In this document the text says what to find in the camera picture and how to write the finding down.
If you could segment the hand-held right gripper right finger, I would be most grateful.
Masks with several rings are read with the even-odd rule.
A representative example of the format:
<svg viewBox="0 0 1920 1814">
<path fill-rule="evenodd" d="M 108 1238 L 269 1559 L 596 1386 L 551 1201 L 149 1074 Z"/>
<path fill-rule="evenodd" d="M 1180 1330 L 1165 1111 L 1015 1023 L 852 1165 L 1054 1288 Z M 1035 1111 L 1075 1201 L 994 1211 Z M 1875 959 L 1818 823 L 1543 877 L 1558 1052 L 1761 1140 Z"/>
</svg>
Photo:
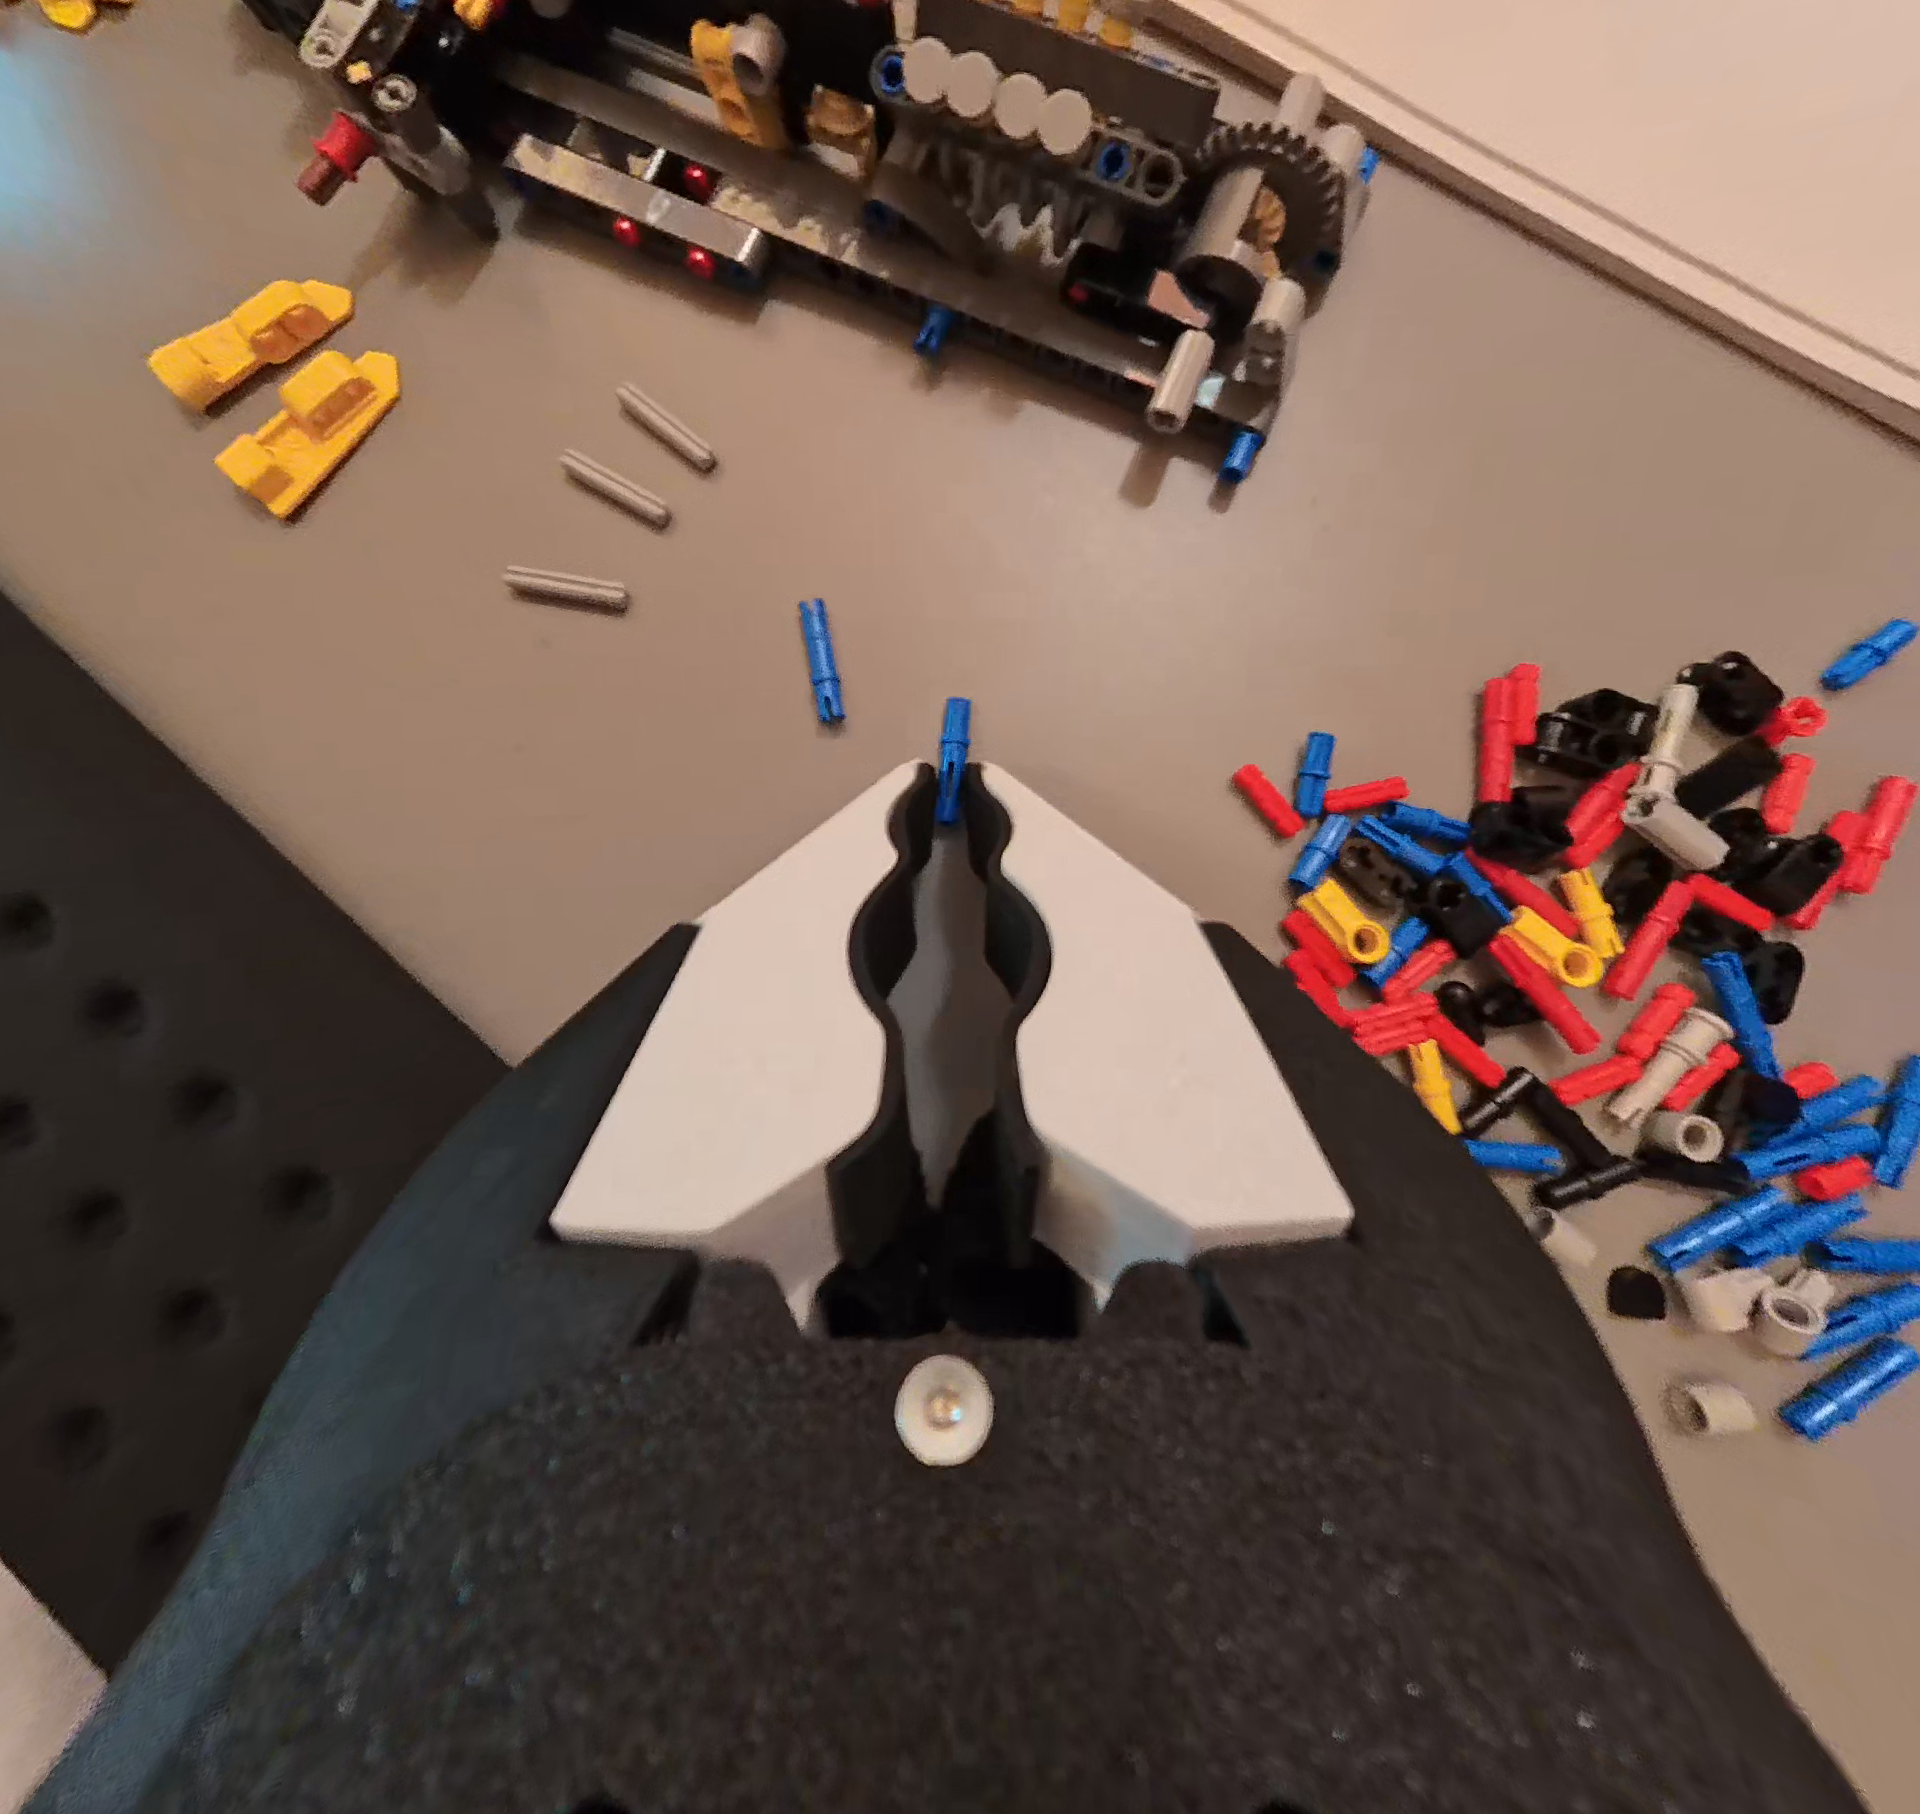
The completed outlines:
<svg viewBox="0 0 1920 1814">
<path fill-rule="evenodd" d="M 1068 1336 L 1132 1269 L 1345 1237 L 1215 930 L 1000 767 L 960 804 L 1008 1006 L 948 1173 L 948 1325 Z"/>
</svg>

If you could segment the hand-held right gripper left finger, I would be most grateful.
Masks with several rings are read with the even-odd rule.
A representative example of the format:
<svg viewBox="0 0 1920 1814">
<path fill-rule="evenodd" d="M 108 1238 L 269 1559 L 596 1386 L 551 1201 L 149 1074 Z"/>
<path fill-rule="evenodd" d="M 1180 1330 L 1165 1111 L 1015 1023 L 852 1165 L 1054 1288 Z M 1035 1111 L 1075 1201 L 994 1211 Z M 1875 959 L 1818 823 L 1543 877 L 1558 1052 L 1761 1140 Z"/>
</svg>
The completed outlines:
<svg viewBox="0 0 1920 1814">
<path fill-rule="evenodd" d="M 569 1242 L 753 1262 L 793 1321 L 926 1201 L 890 996 L 936 772 L 904 762 L 696 922 L 550 1214 Z"/>
</svg>

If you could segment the pile of small lego pins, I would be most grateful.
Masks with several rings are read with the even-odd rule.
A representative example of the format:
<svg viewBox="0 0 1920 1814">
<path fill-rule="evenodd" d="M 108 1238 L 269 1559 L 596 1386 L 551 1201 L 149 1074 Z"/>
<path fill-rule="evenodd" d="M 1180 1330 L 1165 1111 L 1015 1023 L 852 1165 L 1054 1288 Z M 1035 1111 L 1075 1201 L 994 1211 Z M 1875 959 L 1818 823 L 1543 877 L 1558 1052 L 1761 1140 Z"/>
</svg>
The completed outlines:
<svg viewBox="0 0 1920 1814">
<path fill-rule="evenodd" d="M 1617 1191 L 1703 1200 L 1608 1277 L 1608 1310 L 1680 1306 L 1811 1366 L 1775 1414 L 1803 1442 L 1916 1378 L 1916 1233 L 1869 1226 L 1916 1187 L 1916 1050 L 1845 1076 L 1783 1049 L 1803 937 L 1873 896 L 1916 811 L 1916 782 L 1884 774 L 1803 826 L 1826 720 L 1741 650 L 1653 700 L 1543 704 L 1522 661 L 1475 698 L 1458 813 L 1399 774 L 1340 786 L 1323 729 L 1283 782 L 1231 774 L 1293 845 L 1293 986 L 1475 1164 L 1525 1182 L 1550 1256 L 1595 1256 L 1576 1211 Z"/>
</svg>

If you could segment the yellow lego panel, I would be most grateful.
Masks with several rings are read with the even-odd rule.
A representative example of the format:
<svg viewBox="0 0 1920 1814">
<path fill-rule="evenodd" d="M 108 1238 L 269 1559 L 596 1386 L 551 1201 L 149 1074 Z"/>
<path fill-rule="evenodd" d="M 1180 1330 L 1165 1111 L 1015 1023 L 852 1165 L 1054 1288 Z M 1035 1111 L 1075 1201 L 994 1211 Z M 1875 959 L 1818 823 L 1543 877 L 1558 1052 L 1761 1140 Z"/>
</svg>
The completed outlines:
<svg viewBox="0 0 1920 1814">
<path fill-rule="evenodd" d="M 275 519 L 289 522 L 364 445 L 402 394 L 400 362 L 341 348 L 312 355 L 278 389 L 281 410 L 215 458 L 218 472 Z"/>
<path fill-rule="evenodd" d="M 182 408 L 206 411 L 262 371 L 297 362 L 354 311 L 344 286 L 281 278 L 205 328 L 165 341 L 146 365 Z"/>
</svg>

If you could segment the white instruction booklet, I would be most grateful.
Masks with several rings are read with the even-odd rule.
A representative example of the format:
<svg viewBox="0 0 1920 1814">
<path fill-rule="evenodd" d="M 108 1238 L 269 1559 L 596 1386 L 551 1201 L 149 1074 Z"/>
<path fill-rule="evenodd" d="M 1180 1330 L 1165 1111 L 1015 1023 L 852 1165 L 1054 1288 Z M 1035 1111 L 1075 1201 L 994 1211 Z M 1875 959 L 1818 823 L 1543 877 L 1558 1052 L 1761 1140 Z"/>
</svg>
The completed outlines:
<svg viewBox="0 0 1920 1814">
<path fill-rule="evenodd" d="M 1917 0 L 1157 0 L 1390 156 L 1916 439 Z"/>
</svg>

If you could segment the lego car chassis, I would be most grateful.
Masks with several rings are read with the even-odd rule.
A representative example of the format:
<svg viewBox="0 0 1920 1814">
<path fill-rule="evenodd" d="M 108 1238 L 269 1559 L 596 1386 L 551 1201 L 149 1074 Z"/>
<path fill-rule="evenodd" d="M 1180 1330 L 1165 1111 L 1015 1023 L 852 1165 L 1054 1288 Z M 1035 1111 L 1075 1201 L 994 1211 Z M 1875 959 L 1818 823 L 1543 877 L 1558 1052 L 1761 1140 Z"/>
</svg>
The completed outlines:
<svg viewBox="0 0 1920 1814">
<path fill-rule="evenodd" d="M 1293 72 L 1262 118 L 1155 0 L 242 0 L 334 89 L 301 194 L 488 188 L 739 296 L 787 271 L 1256 468 L 1374 146 Z"/>
</svg>

